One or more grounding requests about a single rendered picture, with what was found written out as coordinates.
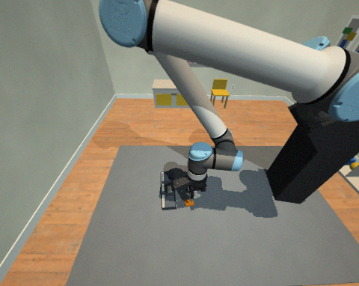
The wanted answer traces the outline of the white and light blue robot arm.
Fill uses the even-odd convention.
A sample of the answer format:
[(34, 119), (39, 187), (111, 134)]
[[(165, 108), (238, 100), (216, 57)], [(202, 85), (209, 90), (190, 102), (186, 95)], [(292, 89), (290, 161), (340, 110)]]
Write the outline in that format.
[(359, 54), (325, 36), (299, 44), (168, 0), (99, 0), (99, 18), (116, 44), (156, 57), (215, 144), (190, 147), (188, 174), (173, 181), (175, 190), (204, 179), (208, 168), (239, 171), (243, 162), (187, 61), (291, 92), (304, 121), (359, 121)]

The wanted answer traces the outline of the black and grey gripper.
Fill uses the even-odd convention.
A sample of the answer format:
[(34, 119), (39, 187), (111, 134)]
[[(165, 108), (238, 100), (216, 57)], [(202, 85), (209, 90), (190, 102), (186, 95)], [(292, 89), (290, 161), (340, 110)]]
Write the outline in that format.
[[(188, 192), (190, 192), (190, 202), (193, 202), (193, 198), (199, 198), (200, 194), (197, 194), (197, 191), (201, 190), (201, 192), (206, 191), (206, 180), (208, 175), (206, 174), (205, 178), (202, 180), (195, 180), (196, 183), (188, 185)], [(201, 188), (201, 189), (200, 189)]]

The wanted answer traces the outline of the dark grey bins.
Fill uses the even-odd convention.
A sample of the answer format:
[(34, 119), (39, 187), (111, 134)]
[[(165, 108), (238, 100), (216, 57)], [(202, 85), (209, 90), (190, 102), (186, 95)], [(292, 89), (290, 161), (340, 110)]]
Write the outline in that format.
[[(162, 210), (175, 210), (177, 208), (173, 181), (174, 171), (162, 171)], [(168, 186), (171, 186), (172, 192), (168, 192)]]

